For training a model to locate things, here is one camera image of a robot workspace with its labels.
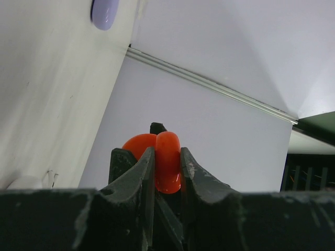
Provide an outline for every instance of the red pill-shaped object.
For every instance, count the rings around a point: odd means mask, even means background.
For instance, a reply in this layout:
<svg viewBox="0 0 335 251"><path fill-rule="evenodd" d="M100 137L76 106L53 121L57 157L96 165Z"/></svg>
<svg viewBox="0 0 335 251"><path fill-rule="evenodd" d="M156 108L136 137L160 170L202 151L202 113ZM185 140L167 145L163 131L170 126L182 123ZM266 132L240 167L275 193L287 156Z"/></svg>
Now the red pill-shaped object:
<svg viewBox="0 0 335 251"><path fill-rule="evenodd" d="M156 138L155 185L162 193L180 189L180 143L173 132L161 132Z"/></svg>
<svg viewBox="0 0 335 251"><path fill-rule="evenodd" d="M128 140L123 145L122 149L131 151L134 157L139 160L148 147L155 147L156 137L156 134L152 133L136 135L135 137Z"/></svg>

